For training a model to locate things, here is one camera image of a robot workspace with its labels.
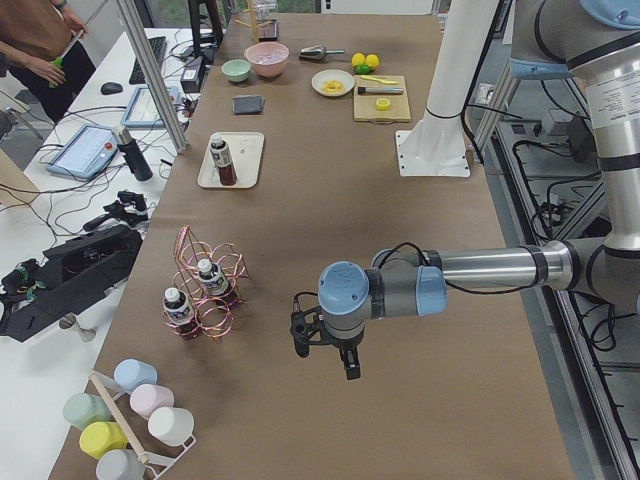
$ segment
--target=cup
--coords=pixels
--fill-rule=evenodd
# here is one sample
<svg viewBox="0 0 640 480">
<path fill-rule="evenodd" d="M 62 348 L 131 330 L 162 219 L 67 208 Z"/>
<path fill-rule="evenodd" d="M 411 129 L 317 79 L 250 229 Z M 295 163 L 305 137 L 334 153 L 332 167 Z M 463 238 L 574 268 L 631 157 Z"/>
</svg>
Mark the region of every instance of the cup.
<svg viewBox="0 0 640 480">
<path fill-rule="evenodd" d="M 100 460 L 110 450 L 123 449 L 129 441 L 116 422 L 94 422 L 80 435 L 80 450 Z"/>
<path fill-rule="evenodd" d="M 133 450 L 111 450 L 98 461 L 96 477 L 98 480 L 142 480 L 144 469 Z"/>
<path fill-rule="evenodd" d="M 102 398 L 78 393 L 67 400 L 62 415 L 71 425 L 82 431 L 94 422 L 111 420 L 111 412 Z"/>
<path fill-rule="evenodd" d="M 151 414 L 160 407 L 173 407 L 173 402 L 174 397 L 171 390 L 149 383 L 136 388 L 129 399 L 131 410 L 145 420 L 149 420 Z"/>
<path fill-rule="evenodd" d="M 125 392 L 131 395 L 137 387 L 145 383 L 155 384 L 158 381 L 158 372 L 148 363 L 127 358 L 118 364 L 113 374 L 113 379 Z"/>
<path fill-rule="evenodd" d="M 149 417 L 149 433 L 170 447 L 186 442 L 193 433 L 193 415 L 189 410 L 160 407 Z"/>
</svg>

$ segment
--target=pink bowl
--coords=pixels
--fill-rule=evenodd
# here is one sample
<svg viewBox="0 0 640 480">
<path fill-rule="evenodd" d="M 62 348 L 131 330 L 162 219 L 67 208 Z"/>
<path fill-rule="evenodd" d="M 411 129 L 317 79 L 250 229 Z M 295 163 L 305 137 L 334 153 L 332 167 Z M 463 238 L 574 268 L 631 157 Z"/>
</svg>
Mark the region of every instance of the pink bowl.
<svg viewBox="0 0 640 480">
<path fill-rule="evenodd" d="M 289 49 L 278 42 L 262 42 L 244 51 L 244 57 L 258 75 L 277 77 L 287 66 Z"/>
</svg>

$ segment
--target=person's hand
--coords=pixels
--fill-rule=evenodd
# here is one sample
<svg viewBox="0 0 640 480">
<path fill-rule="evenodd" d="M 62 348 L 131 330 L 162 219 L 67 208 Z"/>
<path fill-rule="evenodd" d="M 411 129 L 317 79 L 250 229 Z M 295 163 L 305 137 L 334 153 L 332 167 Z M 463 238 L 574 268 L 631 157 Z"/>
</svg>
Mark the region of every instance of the person's hand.
<svg viewBox="0 0 640 480">
<path fill-rule="evenodd" d="M 48 80 L 56 87 L 64 83 L 64 72 L 53 63 L 38 57 L 30 57 L 25 66 L 39 77 Z"/>
<path fill-rule="evenodd" d="M 62 19 L 64 23 L 69 27 L 70 30 L 74 32 L 79 32 L 82 30 L 82 34 L 80 38 L 84 38 L 89 33 L 89 28 L 87 28 L 87 24 L 82 21 L 82 19 L 73 11 L 73 9 L 69 6 L 66 6 L 62 9 Z"/>
</svg>

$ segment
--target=black pants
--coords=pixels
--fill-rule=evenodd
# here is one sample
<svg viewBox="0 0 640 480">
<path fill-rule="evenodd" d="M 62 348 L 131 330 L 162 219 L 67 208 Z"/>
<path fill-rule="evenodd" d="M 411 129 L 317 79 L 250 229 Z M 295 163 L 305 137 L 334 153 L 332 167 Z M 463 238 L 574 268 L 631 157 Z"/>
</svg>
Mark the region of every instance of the black pants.
<svg viewBox="0 0 640 480">
<path fill-rule="evenodd" d="M 39 77 L 27 68 L 9 67 L 11 74 L 40 100 L 44 111 L 51 120 L 58 122 L 69 109 L 74 95 L 80 93 L 96 71 L 89 55 L 80 42 L 76 43 L 62 59 L 65 82 L 56 88 L 49 87 L 49 81 Z"/>
</svg>

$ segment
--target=wristwatch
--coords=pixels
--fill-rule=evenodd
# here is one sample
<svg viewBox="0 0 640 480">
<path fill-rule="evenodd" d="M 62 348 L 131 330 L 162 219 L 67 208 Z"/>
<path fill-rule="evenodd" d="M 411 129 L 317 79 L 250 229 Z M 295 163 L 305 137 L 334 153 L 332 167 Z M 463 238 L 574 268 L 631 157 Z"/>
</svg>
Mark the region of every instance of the wristwatch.
<svg viewBox="0 0 640 480">
<path fill-rule="evenodd" d="M 67 0 L 62 0 L 60 3 L 58 3 L 57 5 L 54 5 L 54 7 L 56 8 L 56 10 L 58 10 L 59 12 L 62 11 L 62 9 L 64 7 L 67 6 Z"/>
</svg>

